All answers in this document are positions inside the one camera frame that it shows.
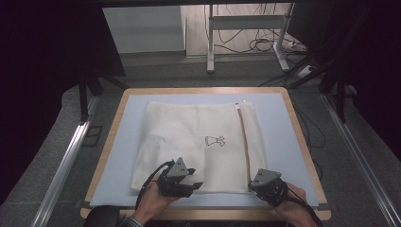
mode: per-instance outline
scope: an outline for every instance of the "sleeve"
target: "sleeve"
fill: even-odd
[[[135,218],[128,215],[124,215],[122,218],[118,220],[115,227],[144,227],[144,225],[141,224]]]

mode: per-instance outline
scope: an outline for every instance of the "desk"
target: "desk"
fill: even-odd
[[[297,141],[300,145],[302,154],[304,156],[305,164],[307,166],[309,175],[312,178],[313,187],[316,191],[319,203],[326,204],[327,200],[323,193],[321,183],[307,149],[304,136],[302,134],[299,122],[292,107],[288,92],[284,88],[151,88],[151,89],[128,89],[121,98],[118,110],[113,120],[112,127],[103,148],[99,162],[96,167],[96,172],[88,189],[85,201],[91,201],[103,170],[106,166],[107,159],[112,149],[113,141],[116,136],[119,123],[125,110],[126,103],[129,96],[133,95],[171,95],[171,94],[251,94],[251,93],[280,93],[283,96],[288,115],[290,117],[293,129],[296,133]],[[86,218],[90,212],[88,208],[82,208],[80,214]],[[132,214],[133,210],[122,210],[123,214]],[[322,220],[331,218],[330,211],[316,210],[318,217]],[[167,209],[157,219],[187,219],[187,220],[277,220],[279,217],[270,209]]]

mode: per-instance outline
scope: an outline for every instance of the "fabric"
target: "fabric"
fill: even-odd
[[[267,168],[256,112],[249,102],[219,105],[150,102],[141,142],[131,183],[136,190],[140,190],[158,166],[179,157],[183,157],[186,167],[196,169],[185,181],[203,182],[195,193],[247,193],[249,176],[253,179],[258,168]]]
[[[124,215],[121,219],[118,220],[115,227],[144,227],[144,225],[135,218]]]

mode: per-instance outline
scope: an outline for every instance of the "human hand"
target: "human hand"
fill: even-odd
[[[145,189],[139,206],[132,214],[132,217],[145,225],[148,220],[160,215],[172,202],[179,197],[167,197],[160,193],[159,186],[156,181],[159,176],[155,176]]]
[[[288,191],[289,197],[295,199],[301,198],[303,201],[306,201],[306,192],[302,188],[299,188],[292,183],[287,183],[287,186],[290,189]],[[292,201],[283,201],[280,203],[280,205],[275,207],[274,210],[281,218],[295,227],[317,226],[306,208],[298,203]]]

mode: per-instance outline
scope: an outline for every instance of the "metal rail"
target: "metal rail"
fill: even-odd
[[[31,227],[42,227],[46,226],[50,219],[51,213],[59,199],[62,188],[64,187],[65,181],[67,180],[68,174],[70,173],[71,167],[77,157],[80,145],[82,144],[83,138],[88,131],[89,125],[91,124],[99,97],[93,96],[89,103],[89,117],[86,122],[79,125],[74,133],[74,136],[61,160],[59,168],[47,189],[44,199],[42,200],[41,206],[36,213],[35,218],[31,223]]]
[[[380,183],[379,179],[376,177],[374,171],[371,169],[370,165],[366,161],[365,156],[360,150],[357,142],[354,139],[352,133],[348,130],[346,124],[343,124],[340,118],[336,113],[336,105],[331,97],[331,95],[322,95],[324,102],[327,105],[327,109],[330,112],[333,120],[348,147],[352,157],[354,158],[357,167],[359,168],[360,173],[365,179],[366,184],[368,184],[369,189],[375,197],[375,200],[381,209],[385,219],[389,222],[389,226],[391,227],[399,227],[401,226],[401,219],[398,215],[397,210],[392,203],[389,195],[384,189],[383,185]]]

